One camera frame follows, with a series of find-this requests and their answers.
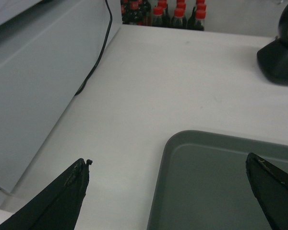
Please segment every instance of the red bottle cap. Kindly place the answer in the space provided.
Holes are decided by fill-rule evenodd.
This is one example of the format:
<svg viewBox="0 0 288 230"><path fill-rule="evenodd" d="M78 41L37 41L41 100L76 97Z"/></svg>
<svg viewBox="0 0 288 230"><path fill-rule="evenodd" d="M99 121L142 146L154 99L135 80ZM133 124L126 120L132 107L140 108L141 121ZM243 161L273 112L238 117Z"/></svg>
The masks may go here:
<svg viewBox="0 0 288 230"><path fill-rule="evenodd" d="M196 5L197 4L204 4L205 3L205 0L196 0Z"/></svg>
<svg viewBox="0 0 288 230"><path fill-rule="evenodd" d="M195 19L205 19L206 11L196 11Z"/></svg>
<svg viewBox="0 0 288 230"><path fill-rule="evenodd" d="M178 2L176 8L181 8L181 9L186 10L186 6L187 6L186 3L184 3L184 2Z"/></svg>
<svg viewBox="0 0 288 230"><path fill-rule="evenodd" d="M165 9L167 7L167 1L158 1L158 6Z"/></svg>
<svg viewBox="0 0 288 230"><path fill-rule="evenodd" d="M175 11L174 11L174 16L176 18L182 18L184 15L184 9L182 8L176 8Z"/></svg>
<svg viewBox="0 0 288 230"><path fill-rule="evenodd" d="M163 8L160 6L154 7L154 15L155 16L161 16L163 14Z"/></svg>
<svg viewBox="0 0 288 230"><path fill-rule="evenodd" d="M207 5L206 5L206 4L200 3L200 4L197 4L197 5L196 5L196 9L199 10L199 11L205 11L206 8L207 8Z"/></svg>
<svg viewBox="0 0 288 230"><path fill-rule="evenodd" d="M130 1L130 9L131 10L137 10L139 9L139 4L137 1Z"/></svg>
<svg viewBox="0 0 288 230"><path fill-rule="evenodd" d="M120 6L120 11L121 11L121 14L125 13L125 7L123 5Z"/></svg>

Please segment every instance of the black cable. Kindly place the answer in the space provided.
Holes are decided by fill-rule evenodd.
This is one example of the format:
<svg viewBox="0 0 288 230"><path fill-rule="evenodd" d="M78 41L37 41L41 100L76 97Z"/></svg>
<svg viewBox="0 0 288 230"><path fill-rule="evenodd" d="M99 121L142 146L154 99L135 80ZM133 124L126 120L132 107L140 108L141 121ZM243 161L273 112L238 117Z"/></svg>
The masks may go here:
<svg viewBox="0 0 288 230"><path fill-rule="evenodd" d="M109 24L108 24L108 28L107 28L107 32L106 32L106 36L105 36L105 40L104 40L104 43L102 45L102 48L101 48L101 51L100 51L100 54L98 56L98 59L94 65L94 67L92 68L92 70L89 72L89 74L87 75L87 77L85 78L84 82L82 83L80 89L78 89L78 91L76 92L75 96L77 96L78 94L80 94L82 92L82 90L85 88L85 85L87 83L87 81L90 79L90 77L92 76L92 74L94 73L95 69L97 68L100 60L101 60L101 57L104 53L104 50L106 48L106 44L107 44L107 40L108 40L108 36L109 36L109 33L110 33L110 29L111 29L111 25L112 25L112 20L113 20L113 17L112 17L112 12L110 10L110 7L109 7L109 4L108 4L108 0L105 0L106 2L106 5L107 5L107 9L109 11L109 14L110 14L110 21L109 21Z"/></svg>

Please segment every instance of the white countertop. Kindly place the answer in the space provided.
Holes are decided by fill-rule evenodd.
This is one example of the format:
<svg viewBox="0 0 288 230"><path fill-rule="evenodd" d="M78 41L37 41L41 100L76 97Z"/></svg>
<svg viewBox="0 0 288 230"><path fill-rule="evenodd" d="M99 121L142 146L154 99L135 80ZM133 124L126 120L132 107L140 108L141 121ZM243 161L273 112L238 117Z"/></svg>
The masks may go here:
<svg viewBox="0 0 288 230"><path fill-rule="evenodd" d="M288 87L260 72L272 39L123 25L0 210L0 223L92 159L77 230L145 230L167 140L201 130L288 145Z"/></svg>

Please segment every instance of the plastic tray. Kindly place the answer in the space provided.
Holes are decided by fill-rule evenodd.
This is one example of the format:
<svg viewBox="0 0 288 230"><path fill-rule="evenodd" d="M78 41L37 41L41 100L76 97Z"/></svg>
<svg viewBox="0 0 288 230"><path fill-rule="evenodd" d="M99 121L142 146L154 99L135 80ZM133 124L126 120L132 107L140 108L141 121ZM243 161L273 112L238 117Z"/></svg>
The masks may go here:
<svg viewBox="0 0 288 230"><path fill-rule="evenodd" d="M245 170L248 153L288 173L288 146L182 131L167 142L148 230L270 230Z"/></svg>

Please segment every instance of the bottle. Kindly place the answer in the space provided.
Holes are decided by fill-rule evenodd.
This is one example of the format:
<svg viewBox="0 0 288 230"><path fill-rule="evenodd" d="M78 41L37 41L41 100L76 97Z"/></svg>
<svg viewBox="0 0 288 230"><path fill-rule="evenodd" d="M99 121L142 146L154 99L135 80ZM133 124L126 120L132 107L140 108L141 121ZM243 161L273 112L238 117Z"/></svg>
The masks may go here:
<svg viewBox="0 0 288 230"><path fill-rule="evenodd" d="M163 20L164 27L169 27L171 19L170 19L168 12L167 12L167 2L160 0L160 1L158 1L158 6L162 7L162 9L163 9L162 20Z"/></svg>
<svg viewBox="0 0 288 230"><path fill-rule="evenodd" d="M146 10L143 6L143 0L138 0L138 4L139 4L139 11L141 12L141 14L143 15L143 25L147 24L147 20L146 20Z"/></svg>
<svg viewBox="0 0 288 230"><path fill-rule="evenodd" d="M120 6L120 10L121 10L121 20L123 24L129 24L129 19L127 17L127 14L125 12L125 7L123 5Z"/></svg>
<svg viewBox="0 0 288 230"><path fill-rule="evenodd" d="M206 17L206 11L196 11L195 22L193 25L193 30L204 31L204 21Z"/></svg>
<svg viewBox="0 0 288 230"><path fill-rule="evenodd" d="M183 9L184 10L184 14L185 14L185 12L186 12L186 4L184 2L182 2L182 1L178 2L176 8ZM187 18L186 18L185 15L182 18L182 22L183 22L183 28L187 29Z"/></svg>
<svg viewBox="0 0 288 230"><path fill-rule="evenodd" d="M205 0L196 0L195 6L193 7L191 17L187 21L187 29L191 30L193 28L194 22L195 22L195 14L197 10L197 5L199 4L205 4Z"/></svg>
<svg viewBox="0 0 288 230"><path fill-rule="evenodd" d="M163 8L159 7L159 6L155 6L154 7L152 26L164 27L163 20L162 20L162 15L163 15Z"/></svg>
<svg viewBox="0 0 288 230"><path fill-rule="evenodd" d="M146 10L146 25L152 24L152 6L148 0L143 0L143 6Z"/></svg>
<svg viewBox="0 0 288 230"><path fill-rule="evenodd" d="M125 8L125 14L127 15L130 11L130 5L128 0L123 0L123 6Z"/></svg>
<svg viewBox="0 0 288 230"><path fill-rule="evenodd" d="M130 11L127 15L130 25L143 25L143 15L139 11L139 4L137 0L130 1Z"/></svg>
<svg viewBox="0 0 288 230"><path fill-rule="evenodd" d="M174 10L174 18L171 23L171 28L176 28L176 29L183 29L183 19L184 17L184 10L181 8L176 8Z"/></svg>

